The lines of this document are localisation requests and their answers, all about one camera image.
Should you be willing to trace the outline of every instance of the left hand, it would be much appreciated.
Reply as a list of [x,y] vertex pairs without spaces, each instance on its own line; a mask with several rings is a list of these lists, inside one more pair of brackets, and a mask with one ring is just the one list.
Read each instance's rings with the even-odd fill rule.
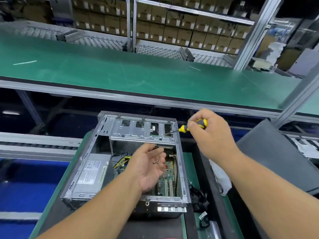
[[164,148],[154,147],[153,143],[144,143],[132,155],[126,168],[137,176],[142,193],[152,189],[165,170]]

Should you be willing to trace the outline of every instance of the yellow screwdriver handle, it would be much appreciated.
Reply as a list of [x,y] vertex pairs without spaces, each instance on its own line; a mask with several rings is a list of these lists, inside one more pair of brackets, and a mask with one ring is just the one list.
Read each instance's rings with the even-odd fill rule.
[[[196,121],[196,123],[201,127],[203,128],[204,130],[206,129],[207,127],[207,120],[206,119],[199,119]],[[186,133],[186,132],[189,132],[189,129],[187,128],[187,125],[183,125],[181,126],[180,129],[178,129],[179,132],[183,132],[183,133]]]

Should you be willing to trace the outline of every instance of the power supply label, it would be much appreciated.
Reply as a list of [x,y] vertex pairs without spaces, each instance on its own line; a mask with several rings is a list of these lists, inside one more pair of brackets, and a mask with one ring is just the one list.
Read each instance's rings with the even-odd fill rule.
[[93,185],[98,174],[101,161],[88,160],[80,174],[78,184]]

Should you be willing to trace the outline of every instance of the hand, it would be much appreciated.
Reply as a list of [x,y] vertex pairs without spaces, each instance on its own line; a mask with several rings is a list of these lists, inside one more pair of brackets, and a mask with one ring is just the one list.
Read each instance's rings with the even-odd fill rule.
[[152,189],[165,170],[164,148],[153,150],[155,144],[144,143],[130,158],[126,170],[138,177],[142,192]]
[[[202,118],[207,119],[205,130],[195,123],[196,120]],[[240,152],[228,123],[208,109],[195,113],[188,121],[188,129],[196,140],[199,150],[217,164]]]

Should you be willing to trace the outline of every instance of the sticker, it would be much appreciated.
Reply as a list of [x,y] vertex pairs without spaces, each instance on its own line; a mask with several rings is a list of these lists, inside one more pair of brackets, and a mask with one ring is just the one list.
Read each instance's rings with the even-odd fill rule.
[[100,167],[101,161],[88,160],[80,174],[77,184],[93,185]]
[[103,166],[102,173],[101,173],[101,176],[100,176],[100,179],[99,179],[99,183],[102,183],[102,181],[104,180],[106,168],[107,168],[107,166]]
[[204,211],[198,218],[201,221],[205,216],[207,216],[207,212]]

